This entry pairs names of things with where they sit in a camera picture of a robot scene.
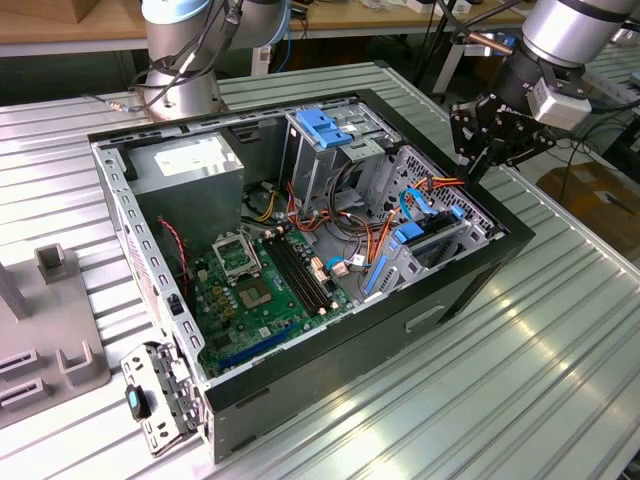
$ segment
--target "chip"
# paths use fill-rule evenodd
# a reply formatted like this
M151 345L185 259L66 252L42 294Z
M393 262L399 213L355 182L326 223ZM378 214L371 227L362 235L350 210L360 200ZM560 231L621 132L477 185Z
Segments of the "chip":
M251 278L239 283L236 286L236 291L247 310L271 301L269 287L267 287L267 284L260 277Z
M226 333L224 335L221 335L217 338L213 339L213 344L215 345L215 347L220 350L221 348L226 347L227 345L231 345L232 341L231 341L231 337L229 335L227 335Z

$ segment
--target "workbench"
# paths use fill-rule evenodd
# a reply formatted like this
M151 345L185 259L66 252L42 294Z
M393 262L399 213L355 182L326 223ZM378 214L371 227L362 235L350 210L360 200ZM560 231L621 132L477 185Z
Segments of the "workbench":
M474 6L465 21L498 5L495 0ZM522 25L521 15L505 11L474 27L501 29ZM400 33L421 33L427 30L428 14L418 14L396 5L388 11L374 11L359 0L346 3L316 2L309 6L308 28L293 19L289 25L292 39L334 38ZM432 29L440 22L434 16ZM49 55L147 48L144 18L135 0L100 0L78 24L28 17L12 13L0 14L0 57ZM255 49L252 74L267 73L268 49Z
M232 109L371 88L453 154L444 113L371 63L221 88ZM113 375L1 430L3 478L615 478L636 453L640 273L501 168L484 186L536 236L464 312L221 464L199 437L153 459L118 361L156 334L86 141L147 122L79 98L0 108L0 261L52 242L77 252Z

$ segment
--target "cardboard box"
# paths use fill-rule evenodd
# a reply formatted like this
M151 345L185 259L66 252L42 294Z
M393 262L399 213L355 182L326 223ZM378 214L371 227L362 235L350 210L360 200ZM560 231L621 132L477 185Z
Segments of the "cardboard box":
M0 0L5 12L79 23L100 0Z
M564 172L557 168L538 180L556 201ZM606 167L598 162L571 167L562 206L629 261L640 258L640 196Z

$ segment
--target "blue pcie slot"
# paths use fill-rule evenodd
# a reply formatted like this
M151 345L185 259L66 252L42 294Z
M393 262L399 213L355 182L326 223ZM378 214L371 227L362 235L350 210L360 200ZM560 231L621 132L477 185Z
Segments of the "blue pcie slot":
M245 350L242 350L241 352L234 353L228 358L220 360L220 368L225 369L225 368L232 367L234 365L244 362L245 360L248 360L251 357L258 355L259 353L269 350L274 345L277 345L278 343L283 342L286 339L287 334L295 326L296 324L292 323L281 332L271 335L269 338L262 340L260 343L256 343L253 347L249 347Z

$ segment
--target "ram slot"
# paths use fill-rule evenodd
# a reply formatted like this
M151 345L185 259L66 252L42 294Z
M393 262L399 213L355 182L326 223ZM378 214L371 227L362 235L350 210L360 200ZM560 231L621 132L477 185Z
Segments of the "ram slot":
M263 246L310 317L315 317L320 308L328 307L329 299L284 238L265 242Z

